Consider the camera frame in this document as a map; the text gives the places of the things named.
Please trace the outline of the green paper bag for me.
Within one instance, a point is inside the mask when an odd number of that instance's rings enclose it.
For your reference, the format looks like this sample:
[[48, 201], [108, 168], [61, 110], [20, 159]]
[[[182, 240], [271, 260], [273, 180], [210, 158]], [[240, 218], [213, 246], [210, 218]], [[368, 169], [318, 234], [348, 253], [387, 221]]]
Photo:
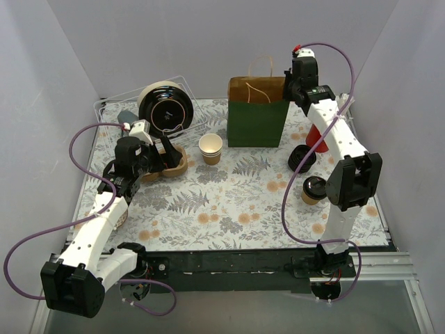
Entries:
[[255, 77], [252, 68], [244, 77], [232, 77], [228, 83], [227, 140], [232, 148], [276, 148], [279, 146], [289, 102], [283, 98], [284, 77], [270, 73]]

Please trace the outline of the single paper cup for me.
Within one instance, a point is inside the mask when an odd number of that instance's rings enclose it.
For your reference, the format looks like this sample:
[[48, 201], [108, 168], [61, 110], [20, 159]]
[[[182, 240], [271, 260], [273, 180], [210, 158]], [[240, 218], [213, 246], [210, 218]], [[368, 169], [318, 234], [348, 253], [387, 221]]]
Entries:
[[326, 198], [326, 180], [322, 177], [308, 177], [302, 186], [302, 200], [308, 205], [316, 205]]

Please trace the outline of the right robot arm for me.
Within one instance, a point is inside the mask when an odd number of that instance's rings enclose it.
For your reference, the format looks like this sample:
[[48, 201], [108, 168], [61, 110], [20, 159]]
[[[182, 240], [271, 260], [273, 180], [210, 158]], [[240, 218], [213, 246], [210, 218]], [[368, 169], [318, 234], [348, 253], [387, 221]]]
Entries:
[[327, 224], [310, 266], [328, 277], [348, 263], [348, 240], [361, 208], [375, 195], [382, 158], [355, 138], [331, 88], [319, 85], [318, 63], [310, 50], [293, 55], [292, 67], [285, 72], [283, 96], [295, 102], [317, 128], [335, 162], [326, 184]]

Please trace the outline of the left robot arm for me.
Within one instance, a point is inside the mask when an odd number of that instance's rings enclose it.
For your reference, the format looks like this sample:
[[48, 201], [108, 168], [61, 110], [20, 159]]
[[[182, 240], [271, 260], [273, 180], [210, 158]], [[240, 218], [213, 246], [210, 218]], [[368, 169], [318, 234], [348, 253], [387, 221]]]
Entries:
[[92, 219], [81, 226], [57, 261], [46, 262], [40, 272], [48, 308], [92, 318], [105, 293], [120, 281], [136, 288], [137, 299], [147, 295], [153, 268], [145, 259], [144, 246], [125, 242], [106, 259], [100, 257], [112, 231], [125, 222], [144, 176], [175, 176], [187, 169], [183, 147], [166, 137], [161, 143], [163, 149], [158, 150], [134, 136], [118, 139], [115, 158], [106, 165], [97, 189]]

